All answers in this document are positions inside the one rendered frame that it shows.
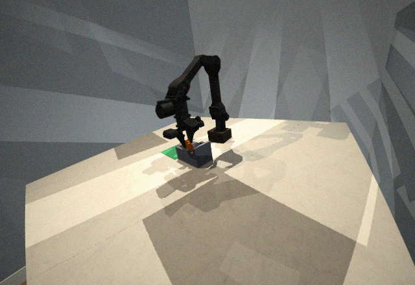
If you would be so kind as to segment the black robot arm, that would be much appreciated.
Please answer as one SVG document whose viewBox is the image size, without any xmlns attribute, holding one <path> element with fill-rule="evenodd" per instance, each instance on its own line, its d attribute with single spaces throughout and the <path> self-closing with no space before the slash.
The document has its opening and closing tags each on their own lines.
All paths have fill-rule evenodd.
<svg viewBox="0 0 415 285">
<path fill-rule="evenodd" d="M 215 119 L 216 129 L 214 129 L 214 131 L 224 132 L 228 129 L 226 128 L 226 121 L 229 120 L 229 115 L 221 101 L 219 84 L 219 71 L 221 66 L 220 58 L 217 55 L 195 56 L 182 75 L 169 84 L 165 100 L 157 101 L 155 109 L 156 115 L 160 119 L 163 119 L 174 114 L 188 112 L 186 100 L 190 100 L 190 98 L 186 95 L 189 91 L 191 80 L 197 74 L 201 66 L 204 66 L 206 73 L 209 75 L 209 85 L 212 99 L 212 104 L 209 106 L 209 113 L 211 114 L 211 118 Z M 185 129 L 190 133 L 194 133 L 199 129 L 201 124 L 200 116 L 190 118 L 188 114 L 185 119 L 181 118 L 180 129 Z"/>
</svg>

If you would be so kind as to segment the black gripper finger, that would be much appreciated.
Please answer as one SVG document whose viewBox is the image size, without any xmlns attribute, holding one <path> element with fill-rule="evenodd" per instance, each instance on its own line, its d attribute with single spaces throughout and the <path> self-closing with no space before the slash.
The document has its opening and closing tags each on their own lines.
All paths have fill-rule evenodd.
<svg viewBox="0 0 415 285">
<path fill-rule="evenodd" d="M 186 148 L 186 145 L 185 145 L 185 139 L 184 139 L 184 137 L 185 137 L 185 134 L 183 134 L 183 135 L 181 135 L 181 136 L 177 136 L 176 138 L 179 140 L 179 142 L 182 144 L 182 146 L 183 146 L 184 148 Z"/>
<path fill-rule="evenodd" d="M 194 133 L 190 133 L 188 130 L 185 130 L 186 131 L 186 134 L 187 134 L 187 139 L 189 139 L 189 141 L 192 143 L 193 142 L 193 136 L 194 136 Z"/>
</svg>

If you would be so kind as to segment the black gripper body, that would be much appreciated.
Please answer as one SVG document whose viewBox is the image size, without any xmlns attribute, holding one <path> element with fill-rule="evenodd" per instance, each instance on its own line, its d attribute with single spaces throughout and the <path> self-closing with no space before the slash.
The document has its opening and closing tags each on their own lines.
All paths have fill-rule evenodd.
<svg viewBox="0 0 415 285">
<path fill-rule="evenodd" d="M 183 135 L 182 131 L 185 131 L 185 129 L 184 130 L 180 129 L 180 120 L 181 120 L 181 118 L 185 119 L 188 114 L 189 114 L 188 112 L 182 113 L 182 114 L 175 114 L 174 118 L 176 118 L 176 124 L 177 124 L 176 127 L 177 127 L 177 129 L 167 129 L 167 130 L 163 131 L 163 137 L 171 140 L 173 138 L 176 138 L 177 136 Z M 191 116 L 191 114 L 189 114 L 189 116 Z M 201 120 L 201 123 L 202 124 L 199 127 L 204 126 L 204 122 L 202 120 Z"/>
</svg>

